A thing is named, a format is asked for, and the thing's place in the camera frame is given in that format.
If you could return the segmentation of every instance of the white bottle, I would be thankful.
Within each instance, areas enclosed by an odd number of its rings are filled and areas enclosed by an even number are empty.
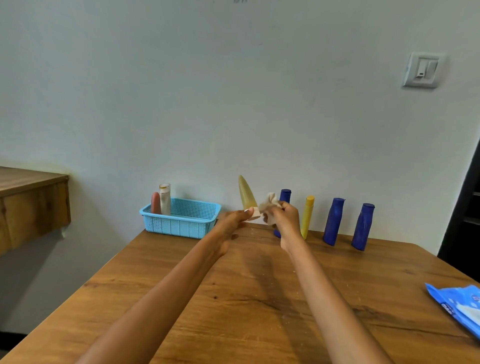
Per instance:
[[[162,215],[170,215],[170,183],[163,183],[160,185],[160,209]]]

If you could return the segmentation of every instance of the blue packet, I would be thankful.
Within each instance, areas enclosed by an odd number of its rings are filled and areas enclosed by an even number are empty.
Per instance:
[[[437,289],[425,283],[428,293],[460,324],[480,339],[480,289],[471,285],[465,288]]]

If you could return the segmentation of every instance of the wooden table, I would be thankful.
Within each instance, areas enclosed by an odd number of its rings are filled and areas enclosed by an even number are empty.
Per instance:
[[[240,230],[152,363],[328,363],[286,253],[268,227]],[[397,363],[480,363],[480,347],[427,293],[474,283],[422,248],[339,236],[307,241],[357,316]],[[143,231],[1,364],[73,363],[187,254],[196,240]]]
[[[0,167],[0,255],[70,223],[68,178]]]

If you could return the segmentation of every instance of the forearm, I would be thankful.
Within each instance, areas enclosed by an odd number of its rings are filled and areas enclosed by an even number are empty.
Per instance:
[[[78,364],[147,364],[220,257],[214,232],[100,337]]]
[[[355,316],[301,237],[289,244],[288,254],[332,362],[392,363],[380,344]]]

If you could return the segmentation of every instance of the light switch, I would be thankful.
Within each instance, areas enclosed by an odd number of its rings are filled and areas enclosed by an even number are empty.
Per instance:
[[[413,52],[408,60],[403,86],[436,88],[444,73],[445,53]]]

